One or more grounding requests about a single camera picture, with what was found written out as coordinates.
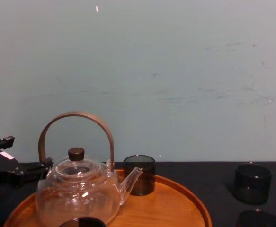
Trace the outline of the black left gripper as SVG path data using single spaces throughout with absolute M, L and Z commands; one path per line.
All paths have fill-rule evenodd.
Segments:
M 12 147 L 14 140 L 13 136 L 0 138 L 0 149 Z M 44 180 L 52 166 L 53 160 L 51 158 L 46 158 L 39 163 L 22 165 L 13 156 L 0 150 L 0 184 L 20 187 L 26 183 Z

